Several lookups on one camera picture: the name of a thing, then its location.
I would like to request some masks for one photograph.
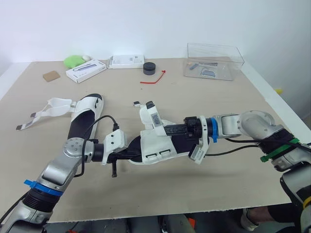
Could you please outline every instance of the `white box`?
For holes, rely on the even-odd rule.
[[[110,58],[109,69],[142,68],[144,63],[144,55],[116,55]]]
[[[66,75],[76,83],[81,83],[105,69],[107,69],[106,64],[93,59],[73,69],[67,70]]]

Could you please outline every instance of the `transparent container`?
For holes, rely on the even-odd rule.
[[[232,81],[243,64],[237,47],[188,43],[184,76]]]

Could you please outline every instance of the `person's foot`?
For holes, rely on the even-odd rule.
[[[254,223],[250,220],[250,218],[248,216],[248,212],[249,212],[248,208],[243,209],[243,213],[241,216],[240,223],[245,230],[252,232],[255,228],[257,228],[259,226],[259,224]]]

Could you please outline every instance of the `beige table surface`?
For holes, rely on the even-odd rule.
[[[32,63],[0,101],[0,214],[28,187],[25,179],[36,180],[48,161],[57,156],[67,138],[70,115],[42,119],[32,127],[16,131],[30,114],[41,110],[52,97],[79,100],[85,95],[104,96],[103,114],[112,115],[131,140],[144,129],[134,101],[154,101],[160,116],[176,123],[185,117],[243,113],[257,109],[269,112],[283,124],[273,109],[238,72],[233,82],[188,78],[182,75],[181,59],[155,59],[157,72],[146,76],[141,69],[106,70],[81,84],[65,75],[62,62]],[[157,84],[154,81],[165,69]],[[61,77],[47,83],[42,75],[52,70]],[[102,120],[96,138],[112,130]],[[225,140],[211,143],[209,153],[241,146]],[[152,166],[118,162],[118,177],[111,166],[86,164],[83,177],[74,178],[54,209],[51,222],[151,216],[226,210],[289,202],[279,184],[281,173],[262,163],[262,152],[249,148],[220,157],[205,158],[199,166],[187,157]]]

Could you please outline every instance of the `green sponge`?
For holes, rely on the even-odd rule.
[[[72,69],[83,64],[84,62],[86,61],[82,58],[82,56],[72,55],[64,60],[64,65],[69,69]]]

